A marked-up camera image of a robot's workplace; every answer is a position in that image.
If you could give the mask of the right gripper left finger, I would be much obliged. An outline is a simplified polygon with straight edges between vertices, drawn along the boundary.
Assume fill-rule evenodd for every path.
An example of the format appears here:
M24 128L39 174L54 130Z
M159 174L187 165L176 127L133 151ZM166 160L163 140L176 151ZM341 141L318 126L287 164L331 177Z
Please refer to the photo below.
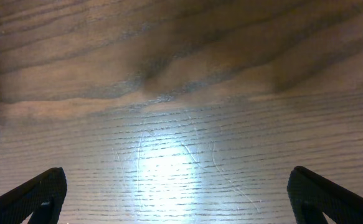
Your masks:
M0 196L0 223L58 223L67 194L61 167L51 168Z

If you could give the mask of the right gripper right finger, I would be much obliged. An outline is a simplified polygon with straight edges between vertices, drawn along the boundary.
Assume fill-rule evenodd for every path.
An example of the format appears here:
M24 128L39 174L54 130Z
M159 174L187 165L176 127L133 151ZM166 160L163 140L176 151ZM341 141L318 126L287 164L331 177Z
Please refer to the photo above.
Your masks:
M363 223L363 198L303 167L290 174L287 192L297 223Z

